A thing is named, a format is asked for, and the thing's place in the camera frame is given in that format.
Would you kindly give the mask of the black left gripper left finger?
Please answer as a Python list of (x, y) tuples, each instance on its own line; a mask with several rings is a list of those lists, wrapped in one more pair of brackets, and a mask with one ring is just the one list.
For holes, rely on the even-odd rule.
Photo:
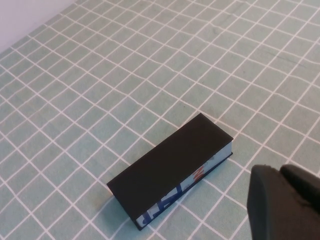
[(247, 213), (254, 240), (318, 240), (320, 213), (283, 177), (280, 169), (251, 169)]

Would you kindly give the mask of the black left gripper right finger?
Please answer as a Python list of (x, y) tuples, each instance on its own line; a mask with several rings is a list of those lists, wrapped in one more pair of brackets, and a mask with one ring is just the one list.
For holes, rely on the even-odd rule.
[(293, 164), (283, 165), (280, 168), (280, 173), (297, 193), (319, 214), (320, 178)]

